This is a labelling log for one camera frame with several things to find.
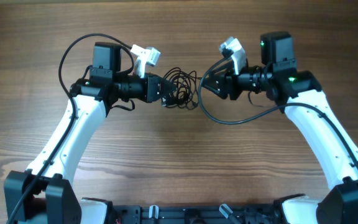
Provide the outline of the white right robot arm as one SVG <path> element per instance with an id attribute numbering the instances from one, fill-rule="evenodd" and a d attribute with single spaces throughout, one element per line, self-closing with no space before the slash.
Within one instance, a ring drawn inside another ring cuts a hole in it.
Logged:
<path id="1" fill-rule="evenodd" d="M 222 99 L 236 100 L 243 92 L 265 93 L 298 128 L 317 158 L 329 193 L 322 200 L 305 194 L 273 203 L 274 223 L 358 223 L 358 147 L 342 127 L 323 88 L 309 71 L 298 71 L 293 39 L 287 31 L 262 34 L 261 65 L 250 66 L 238 39 L 220 45 L 222 59 L 200 80 Z"/>

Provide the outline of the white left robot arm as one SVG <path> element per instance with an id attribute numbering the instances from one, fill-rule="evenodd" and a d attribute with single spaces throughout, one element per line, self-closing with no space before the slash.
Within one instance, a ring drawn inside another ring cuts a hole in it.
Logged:
<path id="1" fill-rule="evenodd" d="M 166 79 L 146 72 L 160 52 L 154 47 L 97 42 L 86 74 L 67 89 L 68 104 L 42 152 L 23 172 L 4 181 L 9 223 L 119 223 L 112 202 L 78 199 L 73 179 L 94 132 L 113 108 L 152 103 L 173 92 Z"/>

